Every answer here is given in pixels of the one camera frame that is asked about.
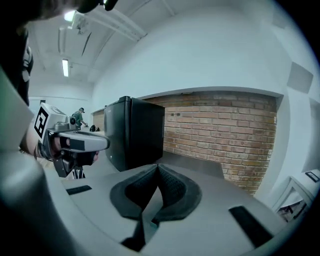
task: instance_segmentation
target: white pipe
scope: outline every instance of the white pipe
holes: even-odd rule
[[[118,16],[121,20],[125,21],[131,27],[133,27],[143,37],[145,37],[147,35],[147,32],[145,32],[140,26],[138,26],[135,22],[133,22],[129,17],[127,17],[126,15],[121,13],[120,11],[113,8],[110,12],[112,12],[114,15]]]
[[[114,31],[117,31],[118,33],[120,33],[121,35],[129,38],[129,39],[132,40],[132,41],[135,41],[135,42],[138,41],[137,39],[132,38],[132,37],[131,37],[130,35],[128,35],[127,33],[121,31],[120,29],[117,29],[117,28],[109,25],[108,23],[105,23],[105,22],[103,22],[103,21],[101,21],[101,20],[99,20],[99,19],[97,19],[97,18],[95,18],[95,17],[89,16],[88,14],[85,15],[85,17],[87,17],[88,19],[90,19],[90,20],[92,20],[92,21],[94,21],[94,22],[96,22],[96,23],[99,23],[99,24],[101,24],[101,25],[103,25],[103,26],[105,26],[105,27],[107,27],[107,28],[110,28],[110,29],[112,29],[112,30],[114,30]]]
[[[113,24],[116,24],[119,28],[122,28],[124,31],[128,32],[130,34],[130,36],[135,38],[137,41],[140,40],[140,37],[137,36],[135,33],[133,33],[130,28],[126,27],[121,22],[117,21],[116,19],[110,17],[106,11],[104,13],[102,13],[101,11],[94,10],[93,12],[95,14],[99,15],[100,17],[112,22]]]
[[[174,10],[172,10],[172,8],[170,7],[170,5],[167,3],[166,0],[161,0],[162,3],[164,4],[165,8],[169,11],[169,13],[171,14],[171,16],[175,16],[175,12]]]

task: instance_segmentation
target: person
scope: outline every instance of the person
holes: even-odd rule
[[[7,15],[2,15],[0,20],[6,24],[2,31],[3,40],[1,48],[4,49],[0,55],[0,65],[17,90],[24,102],[29,105],[28,90],[29,78],[33,67],[32,51],[28,46],[28,22],[36,20],[47,20],[71,10],[80,13],[88,13],[96,8],[102,0],[32,0],[32,1],[6,1],[6,8],[14,10],[14,18],[5,20]],[[57,154],[61,150],[60,138],[55,137],[51,143],[51,151]],[[35,157],[42,157],[38,149],[38,137],[33,125],[28,127],[20,148]],[[93,161],[98,159],[96,152]]]
[[[80,107],[79,110],[72,114],[72,116],[75,117],[76,125],[81,127],[81,125],[84,124],[84,126],[87,127],[88,124],[84,122],[84,119],[82,118],[82,113],[85,113],[85,109],[83,107]]]

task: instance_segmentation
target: black mini fridge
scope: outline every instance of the black mini fridge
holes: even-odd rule
[[[104,109],[105,151],[120,171],[152,164],[163,155],[165,108],[124,96]]]

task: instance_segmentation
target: fluorescent light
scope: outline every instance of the fluorescent light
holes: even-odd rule
[[[74,21],[75,14],[76,14],[76,11],[75,11],[75,10],[71,10],[71,11],[67,12],[67,13],[64,15],[64,19],[65,19],[67,22],[73,22],[73,21]]]
[[[62,60],[62,68],[63,68],[63,75],[65,77],[69,76],[69,61],[67,59]]]

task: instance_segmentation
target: cap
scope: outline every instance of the cap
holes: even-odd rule
[[[84,0],[77,11],[86,14],[96,8],[101,2],[103,3],[103,0]]]

